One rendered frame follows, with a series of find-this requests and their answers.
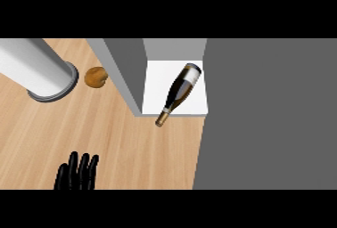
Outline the brown potato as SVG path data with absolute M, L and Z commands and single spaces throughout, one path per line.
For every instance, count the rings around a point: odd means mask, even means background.
M 105 85 L 108 73 L 104 67 L 93 67 L 87 70 L 84 76 L 86 85 L 92 88 L 101 88 Z

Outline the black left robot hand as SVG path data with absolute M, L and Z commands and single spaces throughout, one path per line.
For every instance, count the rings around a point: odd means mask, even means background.
M 93 190 L 96 184 L 96 167 L 99 156 L 71 152 L 68 162 L 62 163 L 55 177 L 56 190 Z

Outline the dark grey cabinet door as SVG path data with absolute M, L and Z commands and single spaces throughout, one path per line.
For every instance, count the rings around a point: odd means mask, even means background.
M 198 189 L 337 189 L 337 39 L 211 39 Z

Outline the dark wine bottle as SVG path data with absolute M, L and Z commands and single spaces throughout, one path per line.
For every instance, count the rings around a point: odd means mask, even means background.
M 189 96 L 192 88 L 198 82 L 200 75 L 201 69 L 198 65 L 194 63 L 188 63 L 174 79 L 169 90 L 166 104 L 163 106 L 163 112 L 155 120 L 157 127 L 163 126 L 164 121 L 169 118 L 174 108 L 180 105 L 180 103 Z

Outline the grey cabinet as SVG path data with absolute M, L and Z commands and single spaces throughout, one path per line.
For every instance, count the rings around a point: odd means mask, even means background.
M 172 83 L 194 63 L 201 75 L 173 117 L 205 117 L 205 38 L 89 38 L 92 51 L 136 117 L 158 117 Z

